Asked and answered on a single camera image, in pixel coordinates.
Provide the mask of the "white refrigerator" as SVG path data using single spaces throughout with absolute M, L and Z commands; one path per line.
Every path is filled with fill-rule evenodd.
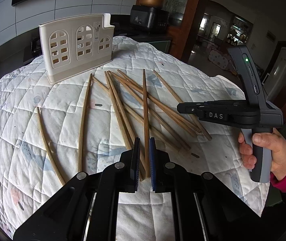
M 263 80 L 266 99 L 273 101 L 286 82 L 286 47 L 282 47 L 272 70 Z

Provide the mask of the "white quilted cloth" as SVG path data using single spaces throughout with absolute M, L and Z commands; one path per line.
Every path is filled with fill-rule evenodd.
M 68 181 L 78 172 L 80 122 L 90 74 L 106 86 L 104 72 L 121 70 L 142 85 L 145 69 L 148 92 L 173 110 L 178 103 L 154 70 L 185 102 L 244 98 L 241 89 L 227 78 L 209 77 L 146 43 L 114 37 L 112 56 L 110 63 L 55 85 L 48 82 L 42 56 L 0 79 L 0 229 L 9 238 L 62 186 L 43 144 L 36 107 L 55 163 Z M 117 162 L 126 148 L 110 96 L 96 82 L 90 89 L 83 170 L 94 174 Z M 150 100 L 149 106 L 191 147 L 188 151 L 182 148 L 150 116 L 150 124 L 180 151 L 158 138 L 157 148 L 188 171 L 210 171 L 261 216 L 270 184 L 253 182 L 241 164 L 238 129 L 203 122 L 212 137 L 208 141 L 201 134 L 191 136 Z M 170 194 L 152 192 L 150 179 L 140 182 L 137 193 L 120 194 L 116 240 L 174 240 Z

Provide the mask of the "curved chopstick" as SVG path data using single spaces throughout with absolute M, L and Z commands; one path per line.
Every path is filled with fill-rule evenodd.
M 78 144 L 78 172 L 82 171 L 82 159 L 83 159 L 83 139 L 84 139 L 84 124 L 85 124 L 85 116 L 87 112 L 87 102 L 89 98 L 89 92 L 92 83 L 92 74 L 89 76 L 89 80 L 87 83 L 86 93 L 84 97 L 84 104 L 82 110 L 82 118 L 80 122 L 80 131 L 79 131 L 79 144 Z
M 52 150 L 50 148 L 49 142 L 48 142 L 47 137 L 46 137 L 46 131 L 44 129 L 44 125 L 43 125 L 43 122 L 42 122 L 42 117 L 41 117 L 41 113 L 40 113 L 39 107 L 36 107 L 36 110 L 37 110 L 38 126 L 40 128 L 40 134 L 42 136 L 43 144 L 45 146 L 45 149 L 46 149 L 46 152 L 47 152 L 48 157 L 50 159 L 50 163 L 51 163 L 51 165 L 53 167 L 53 170 L 54 170 L 55 174 L 57 175 L 61 185 L 63 186 L 63 185 L 66 184 L 66 182 L 65 182 L 63 176 L 61 175 L 60 170 L 58 169 L 58 167 L 57 167 L 57 165 L 55 163 L 55 160 L 53 158 L 53 153 L 52 153 Z

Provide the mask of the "black rice cooker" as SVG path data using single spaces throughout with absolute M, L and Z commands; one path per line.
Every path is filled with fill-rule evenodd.
M 133 5 L 130 11 L 130 23 L 149 31 L 166 28 L 168 17 L 168 11 L 145 5 Z

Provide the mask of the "wooden cabinet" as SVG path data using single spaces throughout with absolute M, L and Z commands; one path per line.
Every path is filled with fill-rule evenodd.
M 166 28 L 149 31 L 130 24 L 131 29 L 136 35 L 145 35 L 153 42 L 169 41 L 166 52 L 186 63 L 195 44 L 207 1 L 165 0 L 161 9 L 169 12 Z

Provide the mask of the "cream plastic utensil holder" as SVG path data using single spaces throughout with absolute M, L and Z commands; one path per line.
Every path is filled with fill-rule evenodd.
M 41 49 L 51 84 L 112 61 L 111 14 L 61 18 L 39 25 Z

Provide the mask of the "curved chopstick far left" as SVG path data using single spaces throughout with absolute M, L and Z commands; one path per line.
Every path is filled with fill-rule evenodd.
M 58 169 L 58 167 L 57 167 L 57 165 L 55 163 L 55 160 L 53 158 L 53 153 L 52 153 L 52 150 L 50 148 L 49 142 L 48 142 L 47 137 L 46 137 L 46 131 L 44 129 L 44 125 L 43 125 L 43 122 L 42 122 L 42 117 L 41 117 L 41 113 L 40 113 L 39 107 L 36 107 L 36 110 L 37 110 L 38 126 L 40 128 L 40 134 L 42 136 L 43 144 L 45 146 L 45 149 L 46 149 L 46 152 L 47 152 L 48 157 L 50 159 L 50 163 L 51 163 L 51 165 L 53 167 L 53 170 L 54 170 L 55 174 L 57 175 L 61 185 L 63 186 L 63 185 L 66 184 L 66 182 L 65 182 L 63 176 L 61 175 L 60 170 Z

